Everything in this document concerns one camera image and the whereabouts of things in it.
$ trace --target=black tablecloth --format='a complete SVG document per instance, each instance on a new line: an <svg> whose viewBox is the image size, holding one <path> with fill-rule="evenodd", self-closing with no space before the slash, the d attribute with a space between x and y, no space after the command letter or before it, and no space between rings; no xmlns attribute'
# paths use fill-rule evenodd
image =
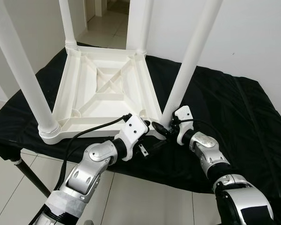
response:
<svg viewBox="0 0 281 225"><path fill-rule="evenodd" d="M37 73L51 110L66 58L63 49ZM153 56L147 56L146 62L163 110L181 64ZM197 67L182 105L189 105L194 118L205 120L220 131L228 146L222 148L225 157L266 195L276 220L281 222L281 116L258 82ZM222 146L220 139L208 127L199 124L195 127L216 138ZM112 137L76 140L73 147L81 147L70 160L79 162L86 146L109 139ZM5 160L14 157L22 148L63 158L67 142L63 140L47 145L41 140L36 120L21 91L0 110L0 156ZM149 136L143 145L149 149L157 142ZM185 146L171 142L154 153L148 159L135 156L128 162L119 161L108 169L176 188L211 192L212 184L202 172L198 159Z"/></svg>

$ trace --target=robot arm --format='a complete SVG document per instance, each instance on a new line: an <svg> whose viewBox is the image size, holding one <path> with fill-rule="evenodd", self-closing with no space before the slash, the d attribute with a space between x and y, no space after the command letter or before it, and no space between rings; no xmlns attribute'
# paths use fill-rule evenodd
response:
<svg viewBox="0 0 281 225"><path fill-rule="evenodd" d="M87 147L82 161L73 168L59 190L51 193L45 203L47 207L35 224L76 224L99 184L101 173L119 159L131 159L133 146L148 129L140 117L132 116L114 140Z"/></svg>
<svg viewBox="0 0 281 225"><path fill-rule="evenodd" d="M243 176L236 173L229 161L220 152L219 143L201 132L194 132L192 122L175 121L192 119L188 106L173 113L172 132L160 124L152 123L165 136L177 137L180 145L200 159L200 165L207 178L213 183L218 211L223 225L273 224L273 211L266 197Z"/></svg>

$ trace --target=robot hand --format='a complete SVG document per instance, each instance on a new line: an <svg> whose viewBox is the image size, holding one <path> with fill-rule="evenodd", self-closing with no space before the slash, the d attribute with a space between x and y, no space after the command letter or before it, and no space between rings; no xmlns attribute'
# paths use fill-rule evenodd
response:
<svg viewBox="0 0 281 225"><path fill-rule="evenodd" d="M273 211L266 197L243 176L236 174L214 138L194 132L191 120L189 107L183 106L173 113L171 130L155 122L152 125L162 135L187 145L200 159L202 170L213 183L222 225L274 224Z"/></svg>
<svg viewBox="0 0 281 225"><path fill-rule="evenodd" d="M86 148L82 161L70 172L59 190L53 191L36 225L74 225L83 213L109 165L132 158L138 139L149 131L148 124L131 116L112 141L92 144Z"/></svg>

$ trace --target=black cable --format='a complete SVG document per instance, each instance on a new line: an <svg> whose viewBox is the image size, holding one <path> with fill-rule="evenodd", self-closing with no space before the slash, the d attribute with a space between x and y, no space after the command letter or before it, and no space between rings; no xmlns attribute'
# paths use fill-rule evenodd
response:
<svg viewBox="0 0 281 225"><path fill-rule="evenodd" d="M130 114L124 115L124 116L122 116L122 117L120 117L120 118L118 118L118 119L116 119L116 120L114 120L114 121L112 121L112 122L109 122L109 123L106 123L106 124L103 124L103 125L100 125L100 126L97 126L97 127L93 127L93 128L87 129L87 130L85 130L85 131L82 131L82 132L76 134L74 137L72 137L72 138L70 139L70 141L68 142L68 144L67 144L66 151L65 151L65 155L64 155L64 160L63 160L63 163L62 163L62 166L61 166L61 169L60 169L59 179L58 179L57 184L56 184L56 186L55 186L55 188L54 188L54 191L56 191L56 190L61 186L61 184L64 182L64 180L65 180L66 169L67 169L67 160L69 159L69 157L72 155L73 152L75 152L77 149L79 149L79 148L81 147L81 146L78 146L78 147L76 147L75 149L73 149L70 153L68 153L68 152L69 152L69 149L70 149L70 147L71 147L71 144L73 143L73 141L74 141L76 138L78 138L78 137L80 137L81 135L84 135L84 134L86 134L86 133L92 132L92 131L94 131L94 130L98 130L98 129L101 129L101 128L110 126L110 125L115 124L115 123L117 123L117 122L119 122L119 121L121 121L121 120L128 120L128 119L130 118L130 116L131 116ZM37 214L33 217L33 219L31 220L31 222L29 223L29 225L33 225L33 224L34 224L34 222L37 220L37 218L38 218L38 217L42 214L42 212L44 211L45 207L46 207L46 205L44 204L44 205L42 206L42 208L37 212Z"/></svg>
<svg viewBox="0 0 281 225"><path fill-rule="evenodd" d="M203 124L207 125L208 127L210 127L217 134L217 136L220 138L221 142L223 143L224 149L226 150L226 153L228 154L228 157L230 158L230 155L228 153L227 145L226 145L221 133L214 126L207 123L206 121L198 120L198 119L188 119L188 120L178 120L177 121L178 124L183 123L183 122L199 122L199 123L203 123Z"/></svg>

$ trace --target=black table leg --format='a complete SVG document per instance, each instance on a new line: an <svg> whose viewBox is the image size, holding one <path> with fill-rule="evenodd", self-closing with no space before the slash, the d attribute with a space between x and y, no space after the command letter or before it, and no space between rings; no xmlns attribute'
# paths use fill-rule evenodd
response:
<svg viewBox="0 0 281 225"><path fill-rule="evenodd" d="M45 186L45 184L42 183L42 181L36 176L36 174L30 169L30 167L23 161L21 157L20 159L10 160L46 197L49 197L51 194L49 189Z"/></svg>

